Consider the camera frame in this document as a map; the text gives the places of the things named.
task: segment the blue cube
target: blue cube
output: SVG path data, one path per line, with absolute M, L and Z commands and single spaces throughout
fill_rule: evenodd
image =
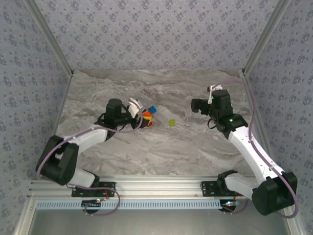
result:
M 154 113 L 157 111 L 157 109 L 155 108 L 155 106 L 151 106 L 148 110 L 149 110 L 149 112 L 150 112 L 151 114 L 154 114 Z

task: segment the yellow-green cube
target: yellow-green cube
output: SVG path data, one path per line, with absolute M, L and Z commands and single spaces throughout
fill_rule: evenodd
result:
M 175 120 L 173 119 L 170 120 L 170 126 L 175 126 Z

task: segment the patterned wallpaper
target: patterned wallpaper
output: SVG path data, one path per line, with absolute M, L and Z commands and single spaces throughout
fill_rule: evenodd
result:
M 10 235 L 67 77 L 22 0 L 1 0 L 0 22 L 0 235 Z
M 36 2 L 72 69 L 240 69 L 277 0 Z
M 297 195 L 313 234 L 313 2 L 293 0 L 252 69 L 274 157 L 298 178 Z

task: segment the wall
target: wall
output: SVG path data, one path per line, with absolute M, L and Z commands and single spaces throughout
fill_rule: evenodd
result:
M 277 0 L 36 2 L 72 69 L 240 69 Z
M 298 178 L 313 234 L 313 3 L 293 0 L 249 75 L 274 157 Z
M 22 0 L 0 1 L 0 234 L 10 235 L 67 77 Z

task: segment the marble tabletop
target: marble tabletop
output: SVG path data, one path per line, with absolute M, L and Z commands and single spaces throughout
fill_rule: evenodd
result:
M 65 100 L 57 134 L 68 136 L 89 128 L 105 112 L 111 98 L 128 104 L 130 97 L 145 108 L 157 109 L 153 126 L 131 134 L 115 134 L 78 157 L 77 166 L 98 175 L 202 175 L 217 176 L 235 169 L 252 176 L 239 151 L 208 117 L 192 113 L 191 99 L 208 98 L 207 87 L 239 78 L 221 70 L 83 70 L 75 71 Z M 250 122 L 241 84 L 223 86 L 235 113 Z M 175 127 L 169 120 L 176 121 Z

